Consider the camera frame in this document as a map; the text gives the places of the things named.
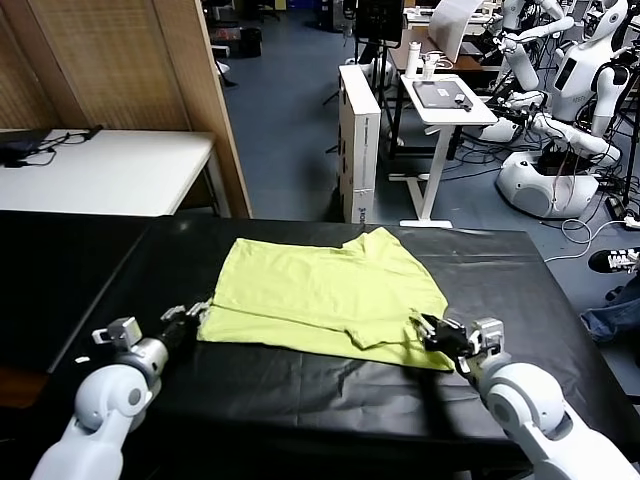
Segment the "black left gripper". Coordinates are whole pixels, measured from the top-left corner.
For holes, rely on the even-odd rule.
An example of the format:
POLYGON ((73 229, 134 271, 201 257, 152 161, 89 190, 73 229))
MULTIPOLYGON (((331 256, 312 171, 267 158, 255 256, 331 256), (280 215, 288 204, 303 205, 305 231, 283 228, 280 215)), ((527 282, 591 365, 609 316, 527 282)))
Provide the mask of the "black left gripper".
POLYGON ((170 307, 160 317, 167 326, 158 339, 168 351, 189 347, 194 342, 194 323, 202 324, 208 318, 210 308, 209 301, 196 302, 188 309, 184 305, 170 307))

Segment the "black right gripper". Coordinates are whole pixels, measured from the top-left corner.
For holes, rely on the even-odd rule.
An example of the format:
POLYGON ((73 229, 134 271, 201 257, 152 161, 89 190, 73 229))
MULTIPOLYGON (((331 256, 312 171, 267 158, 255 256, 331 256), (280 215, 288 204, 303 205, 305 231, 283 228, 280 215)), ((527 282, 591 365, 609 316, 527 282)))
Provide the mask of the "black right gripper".
POLYGON ((410 322, 427 351, 439 351, 449 358, 466 357, 473 352, 466 327, 456 320, 413 312, 410 322))

